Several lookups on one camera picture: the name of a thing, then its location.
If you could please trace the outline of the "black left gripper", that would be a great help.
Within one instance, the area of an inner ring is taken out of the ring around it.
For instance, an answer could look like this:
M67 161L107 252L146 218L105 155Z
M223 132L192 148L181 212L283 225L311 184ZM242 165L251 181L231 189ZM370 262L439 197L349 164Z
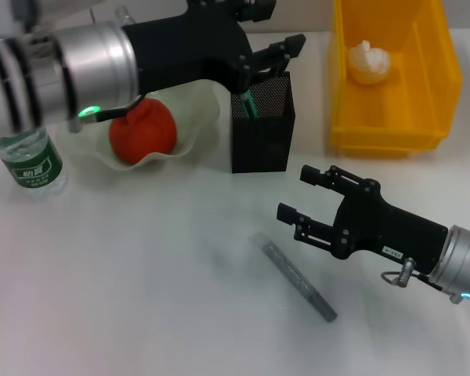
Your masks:
M279 77L306 42L296 34L253 52L239 22L269 20L277 0L187 0L184 14L124 26L136 57L138 93L192 81L218 82L233 94Z

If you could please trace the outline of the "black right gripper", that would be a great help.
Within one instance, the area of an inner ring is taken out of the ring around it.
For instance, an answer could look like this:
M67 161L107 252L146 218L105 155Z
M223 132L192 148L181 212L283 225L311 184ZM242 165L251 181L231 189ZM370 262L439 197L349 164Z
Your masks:
M373 253L402 264L412 258L419 273L429 275L441 255L448 228L386 202L381 186L335 165L325 172L304 165L300 180L344 196L332 226L317 222L286 204L277 220L295 227L296 241L347 259L356 251Z

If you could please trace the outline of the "grey marker pen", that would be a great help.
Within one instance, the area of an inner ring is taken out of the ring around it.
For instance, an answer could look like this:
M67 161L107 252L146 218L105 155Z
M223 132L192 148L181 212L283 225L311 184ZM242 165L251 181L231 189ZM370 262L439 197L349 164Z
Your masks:
M264 233L256 233L250 237L250 242L259 248L267 258L279 269L293 288L328 322L338 317L336 311L329 305L321 293L302 274L297 266L284 252Z

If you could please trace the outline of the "mint green pen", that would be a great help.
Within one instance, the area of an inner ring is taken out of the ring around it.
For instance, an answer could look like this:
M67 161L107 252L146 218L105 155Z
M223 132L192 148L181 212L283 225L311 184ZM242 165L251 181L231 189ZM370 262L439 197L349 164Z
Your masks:
M248 90L245 93L239 95L241 108L244 112L244 116L248 119L259 118L259 113L255 105L254 98L251 91Z

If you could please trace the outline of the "white paper ball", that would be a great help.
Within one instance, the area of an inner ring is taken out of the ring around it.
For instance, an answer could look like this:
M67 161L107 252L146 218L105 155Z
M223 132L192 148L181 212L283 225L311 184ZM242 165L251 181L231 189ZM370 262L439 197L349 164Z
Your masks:
M392 67L389 53L372 47L367 40L348 50L347 61L352 78L361 85L381 83L388 77Z

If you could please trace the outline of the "clear bottle with green label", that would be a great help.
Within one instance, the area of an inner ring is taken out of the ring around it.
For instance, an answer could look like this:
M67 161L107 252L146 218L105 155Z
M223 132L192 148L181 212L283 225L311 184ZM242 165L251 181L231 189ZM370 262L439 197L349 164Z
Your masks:
M58 194L66 186L66 169L45 128L0 138L0 160L32 197Z

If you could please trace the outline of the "black mesh pen holder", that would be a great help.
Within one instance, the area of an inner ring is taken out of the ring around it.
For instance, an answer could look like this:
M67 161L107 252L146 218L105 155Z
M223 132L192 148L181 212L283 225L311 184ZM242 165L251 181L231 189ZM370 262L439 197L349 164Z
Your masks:
M258 82L250 91L258 110L256 119L246 118L239 96L231 96L231 171L284 172L295 125L290 73Z

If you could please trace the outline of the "wavy green glass fruit plate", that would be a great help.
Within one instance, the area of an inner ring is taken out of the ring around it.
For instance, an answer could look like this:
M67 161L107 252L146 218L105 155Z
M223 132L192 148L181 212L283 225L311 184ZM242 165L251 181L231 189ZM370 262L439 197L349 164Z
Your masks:
M77 133L70 132L66 125L61 125L56 131L56 145L71 157L93 157L113 170L128 171L147 162L187 155L193 148L201 128L215 124L220 114L213 82L209 80L150 92L146 98L162 102L174 118L177 142L169 154L151 153L137 164L123 162L115 155L110 145L109 127L112 119L84 125Z

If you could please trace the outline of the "yellow plastic bin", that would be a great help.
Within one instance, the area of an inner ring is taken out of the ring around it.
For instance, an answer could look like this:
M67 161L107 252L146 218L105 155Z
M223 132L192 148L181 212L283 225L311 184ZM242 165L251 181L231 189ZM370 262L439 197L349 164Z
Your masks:
M387 78L361 85L349 51L388 52ZM435 149L451 129L463 82L442 0L334 0L329 48L331 145L349 156Z

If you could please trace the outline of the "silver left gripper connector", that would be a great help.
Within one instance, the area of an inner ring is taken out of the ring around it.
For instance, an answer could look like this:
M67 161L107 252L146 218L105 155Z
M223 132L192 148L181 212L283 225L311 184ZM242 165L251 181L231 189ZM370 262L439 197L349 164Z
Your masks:
M122 26L127 26L135 23L135 20L132 18L125 5L119 5L114 10L114 14Z

